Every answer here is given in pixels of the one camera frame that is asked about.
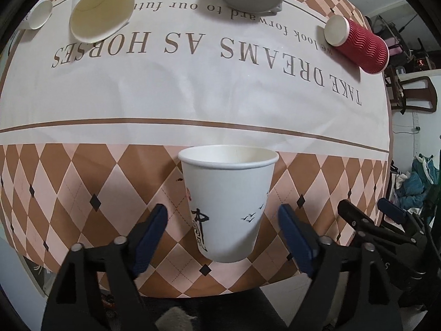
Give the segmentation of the white paper cup with birds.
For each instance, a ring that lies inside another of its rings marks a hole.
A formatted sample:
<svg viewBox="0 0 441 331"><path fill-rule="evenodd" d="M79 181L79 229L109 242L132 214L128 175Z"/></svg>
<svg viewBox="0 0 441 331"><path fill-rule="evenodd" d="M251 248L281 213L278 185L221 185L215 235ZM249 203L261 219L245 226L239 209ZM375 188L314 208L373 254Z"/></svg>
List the white paper cup with birds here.
<svg viewBox="0 0 441 331"><path fill-rule="evenodd" d="M185 191L199 251L219 263L252 253L278 153L237 145L181 150Z"/></svg>

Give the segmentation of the red corrugated paper cup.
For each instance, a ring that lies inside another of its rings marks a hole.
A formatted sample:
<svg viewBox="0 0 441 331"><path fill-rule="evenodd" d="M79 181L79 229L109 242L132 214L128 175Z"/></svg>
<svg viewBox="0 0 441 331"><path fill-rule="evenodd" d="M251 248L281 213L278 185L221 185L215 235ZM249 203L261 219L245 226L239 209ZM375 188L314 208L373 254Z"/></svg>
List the red corrugated paper cup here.
<svg viewBox="0 0 441 331"><path fill-rule="evenodd" d="M368 74L382 73L389 63L386 42L343 16L329 18L324 37L328 44Z"/></svg>

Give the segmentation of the white paper cup middle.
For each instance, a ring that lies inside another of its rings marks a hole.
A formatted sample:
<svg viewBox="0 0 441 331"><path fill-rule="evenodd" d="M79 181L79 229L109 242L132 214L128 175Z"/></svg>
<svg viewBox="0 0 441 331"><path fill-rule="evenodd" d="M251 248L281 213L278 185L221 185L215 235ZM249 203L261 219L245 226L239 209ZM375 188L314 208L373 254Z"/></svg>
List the white paper cup middle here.
<svg viewBox="0 0 441 331"><path fill-rule="evenodd" d="M135 0L72 0L71 34L83 43L105 40L131 18Z"/></svg>

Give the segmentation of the white paper cup far left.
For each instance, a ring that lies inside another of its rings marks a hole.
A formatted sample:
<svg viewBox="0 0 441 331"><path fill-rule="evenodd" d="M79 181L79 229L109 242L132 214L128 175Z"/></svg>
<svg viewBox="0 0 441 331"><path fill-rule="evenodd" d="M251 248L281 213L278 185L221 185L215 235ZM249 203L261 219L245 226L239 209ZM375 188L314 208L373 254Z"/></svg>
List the white paper cup far left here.
<svg viewBox="0 0 441 331"><path fill-rule="evenodd" d="M52 14L53 3L50 0L39 0L27 13L18 29L38 30L48 21Z"/></svg>

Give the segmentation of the pile of blue clothes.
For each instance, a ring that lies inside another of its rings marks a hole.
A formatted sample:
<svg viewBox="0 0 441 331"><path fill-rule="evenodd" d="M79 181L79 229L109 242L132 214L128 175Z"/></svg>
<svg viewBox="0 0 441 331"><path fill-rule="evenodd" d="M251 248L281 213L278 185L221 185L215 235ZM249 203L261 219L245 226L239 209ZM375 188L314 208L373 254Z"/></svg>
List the pile of blue clothes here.
<svg viewBox="0 0 441 331"><path fill-rule="evenodd" d="M396 177L395 193L398 206L406 211L421 209L429 192L438 184L440 171L434 157L415 156L410 171Z"/></svg>

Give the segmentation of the checkered brown pink tablecloth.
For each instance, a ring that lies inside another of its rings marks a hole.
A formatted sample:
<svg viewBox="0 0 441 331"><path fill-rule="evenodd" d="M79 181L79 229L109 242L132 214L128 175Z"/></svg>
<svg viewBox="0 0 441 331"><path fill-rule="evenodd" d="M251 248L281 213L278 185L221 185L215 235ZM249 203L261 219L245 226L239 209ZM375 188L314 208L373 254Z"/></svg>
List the checkered brown pink tablecloth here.
<svg viewBox="0 0 441 331"><path fill-rule="evenodd" d="M126 235L161 203L168 224L140 291L198 297L293 276L276 211L289 204L346 244L342 199L373 220L386 192L383 78L324 41L332 15L366 25L348 0L285 0L258 17L221 0L135 0L129 23L94 44L69 32L72 0L20 31L1 61L1 236L57 271L70 248ZM253 252L226 265L197 249L178 154L239 144L278 153Z"/></svg>

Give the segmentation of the dark wooden side chair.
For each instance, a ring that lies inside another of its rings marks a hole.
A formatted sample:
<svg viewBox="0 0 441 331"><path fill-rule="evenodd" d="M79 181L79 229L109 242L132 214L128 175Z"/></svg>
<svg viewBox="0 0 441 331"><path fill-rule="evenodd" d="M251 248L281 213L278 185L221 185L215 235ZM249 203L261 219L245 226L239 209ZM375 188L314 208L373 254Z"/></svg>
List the dark wooden side chair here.
<svg viewBox="0 0 441 331"><path fill-rule="evenodd" d="M406 111L430 114L437 111L437 91L429 77L401 80L393 67L387 67L384 76L393 111L399 111L401 114Z"/></svg>

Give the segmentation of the black pink equipment rack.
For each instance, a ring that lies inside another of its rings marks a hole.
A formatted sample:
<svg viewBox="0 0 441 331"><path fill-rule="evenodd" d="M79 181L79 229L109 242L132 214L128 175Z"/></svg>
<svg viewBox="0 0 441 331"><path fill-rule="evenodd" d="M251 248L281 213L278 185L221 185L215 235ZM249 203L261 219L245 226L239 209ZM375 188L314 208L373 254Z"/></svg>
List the black pink equipment rack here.
<svg viewBox="0 0 441 331"><path fill-rule="evenodd" d="M416 38L418 43L416 47L412 47L410 42L403 38L402 32L416 17L417 14L402 28L397 28L393 22L387 22L381 15L369 21L372 31L386 42L386 47L389 49L388 66L403 67L406 73L437 68L420 37Z"/></svg>

